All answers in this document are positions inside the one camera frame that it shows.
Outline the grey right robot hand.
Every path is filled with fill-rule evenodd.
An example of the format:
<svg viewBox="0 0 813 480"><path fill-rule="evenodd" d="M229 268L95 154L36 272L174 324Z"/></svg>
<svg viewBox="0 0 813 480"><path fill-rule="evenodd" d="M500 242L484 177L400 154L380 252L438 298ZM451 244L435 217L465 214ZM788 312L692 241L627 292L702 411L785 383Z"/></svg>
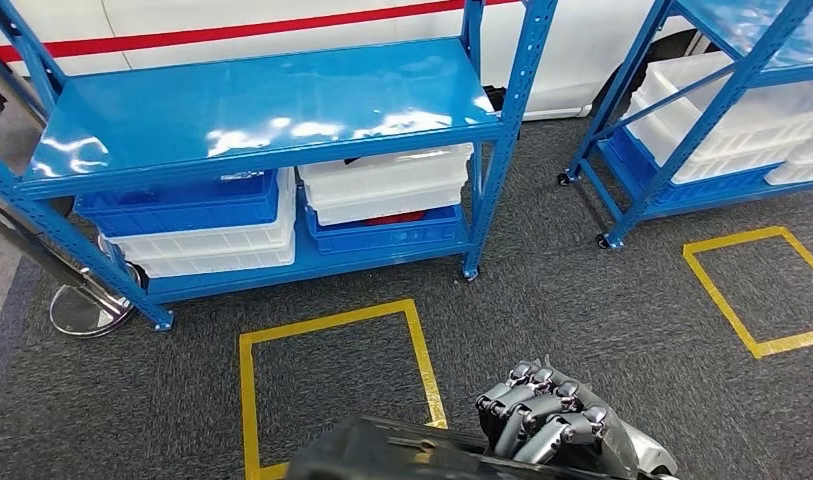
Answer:
<svg viewBox="0 0 813 480"><path fill-rule="evenodd" d="M487 452L520 463L551 462L619 479L641 472L629 433L615 410L548 361L519 361L477 396Z"/></svg>

